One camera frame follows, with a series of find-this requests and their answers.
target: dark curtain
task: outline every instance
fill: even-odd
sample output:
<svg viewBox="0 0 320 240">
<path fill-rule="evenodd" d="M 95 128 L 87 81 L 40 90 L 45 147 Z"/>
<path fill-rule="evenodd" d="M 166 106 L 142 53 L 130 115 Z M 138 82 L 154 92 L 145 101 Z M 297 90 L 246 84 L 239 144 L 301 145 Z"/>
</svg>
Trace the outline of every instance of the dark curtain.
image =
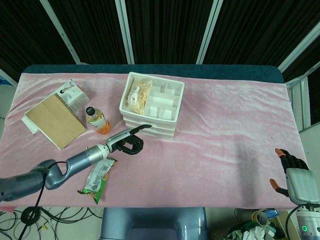
<svg viewBox="0 0 320 240">
<path fill-rule="evenodd" d="M 213 0 L 126 0 L 136 64 L 195 64 Z"/>
<path fill-rule="evenodd" d="M 32 64 L 74 64 L 39 0 L 0 1 L 0 68 L 18 82 Z"/>
<path fill-rule="evenodd" d="M 308 76 L 308 85 L 311 124 L 316 124 L 320 122 L 320 68 Z"/>
<path fill-rule="evenodd" d="M 307 0 L 224 0 L 204 64 L 278 67 L 320 21 Z"/>
<path fill-rule="evenodd" d="M 82 62 L 127 63 L 114 0 L 49 2 Z"/>
<path fill-rule="evenodd" d="M 311 69 L 320 61 L 320 36 L 282 73 L 285 81 L 290 81 Z"/>
</svg>

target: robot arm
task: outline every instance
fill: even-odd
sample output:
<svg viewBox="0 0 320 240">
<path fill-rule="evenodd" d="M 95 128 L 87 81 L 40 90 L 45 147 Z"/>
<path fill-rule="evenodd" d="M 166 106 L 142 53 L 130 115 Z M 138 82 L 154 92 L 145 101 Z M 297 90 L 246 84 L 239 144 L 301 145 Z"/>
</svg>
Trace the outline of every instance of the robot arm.
<svg viewBox="0 0 320 240">
<path fill-rule="evenodd" d="M 41 162 L 28 173 L 9 178 L 0 178 L 0 202 L 13 201 L 36 193 L 42 188 L 44 180 L 45 187 L 48 190 L 56 189 L 73 175 L 107 158 L 109 153 L 113 153 L 116 150 L 123 151 L 129 155 L 137 154 L 143 149 L 144 142 L 135 134 L 141 129 L 150 127 L 151 125 L 145 124 L 134 129 L 126 129 L 108 138 L 105 144 L 97 144 L 86 148 L 85 151 L 65 161 L 66 172 L 64 174 L 62 174 L 59 166 L 55 164 L 56 161 L 49 159 Z M 132 148 L 126 147 L 126 143 L 131 144 Z"/>
<path fill-rule="evenodd" d="M 314 173 L 308 169 L 307 164 L 286 150 L 276 148 L 275 152 L 281 160 L 288 189 L 279 187 L 274 179 L 270 179 L 273 189 L 289 197 L 296 205 L 317 204 L 320 202 Z"/>
<path fill-rule="evenodd" d="M 286 150 L 276 148 L 275 152 L 281 160 L 288 189 L 279 187 L 274 179 L 270 179 L 271 186 L 277 193 L 289 197 L 294 204 L 298 205 L 286 218 L 287 238 L 290 240 L 289 218 L 297 211 L 296 217 L 301 238 L 303 240 L 320 239 L 320 213 L 314 209 L 320 207 L 318 204 L 320 196 L 314 173 L 309 170 L 303 160 L 296 158 Z"/>
</svg>

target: snack bag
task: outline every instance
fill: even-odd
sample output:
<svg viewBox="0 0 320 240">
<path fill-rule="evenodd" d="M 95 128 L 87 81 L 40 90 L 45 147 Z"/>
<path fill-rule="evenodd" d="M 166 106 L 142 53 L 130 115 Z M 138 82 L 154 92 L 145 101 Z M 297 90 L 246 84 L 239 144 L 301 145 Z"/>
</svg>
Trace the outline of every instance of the snack bag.
<svg viewBox="0 0 320 240">
<path fill-rule="evenodd" d="M 107 157 L 95 164 L 86 180 L 84 189 L 78 190 L 78 193 L 89 195 L 98 204 L 107 182 L 108 172 L 116 162 L 115 159 Z"/>
<path fill-rule="evenodd" d="M 137 114 L 145 114 L 145 105 L 152 89 L 152 80 L 135 79 L 128 95 L 128 105 Z"/>
</svg>

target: bottle label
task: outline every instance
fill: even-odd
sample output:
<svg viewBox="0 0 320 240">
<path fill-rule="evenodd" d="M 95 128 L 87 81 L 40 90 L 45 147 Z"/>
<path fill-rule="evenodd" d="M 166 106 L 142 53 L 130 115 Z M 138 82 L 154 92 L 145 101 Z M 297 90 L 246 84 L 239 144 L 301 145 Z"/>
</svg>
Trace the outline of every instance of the bottle label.
<svg viewBox="0 0 320 240">
<path fill-rule="evenodd" d="M 137 105 L 138 104 L 138 92 L 140 87 L 136 86 L 131 88 L 131 91 L 128 96 L 129 105 Z"/>
<path fill-rule="evenodd" d="M 89 120 L 87 119 L 88 123 L 94 126 L 97 129 L 103 129 L 105 125 L 107 124 L 106 118 L 104 114 L 101 112 L 99 114 L 99 117 L 96 120 Z"/>
</svg>

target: white plastic basket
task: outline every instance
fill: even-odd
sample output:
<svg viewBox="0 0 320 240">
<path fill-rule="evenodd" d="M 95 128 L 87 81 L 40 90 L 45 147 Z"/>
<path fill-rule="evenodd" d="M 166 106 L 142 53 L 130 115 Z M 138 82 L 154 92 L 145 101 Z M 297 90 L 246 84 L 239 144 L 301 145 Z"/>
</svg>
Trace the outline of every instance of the white plastic basket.
<svg viewBox="0 0 320 240">
<path fill-rule="evenodd" d="M 152 80 L 152 89 L 146 100 L 144 115 L 137 114 L 128 106 L 128 95 L 135 79 Z M 162 77 L 130 72 L 120 102 L 120 112 L 128 128 L 150 124 L 142 133 L 172 140 L 176 130 L 185 83 Z"/>
</svg>

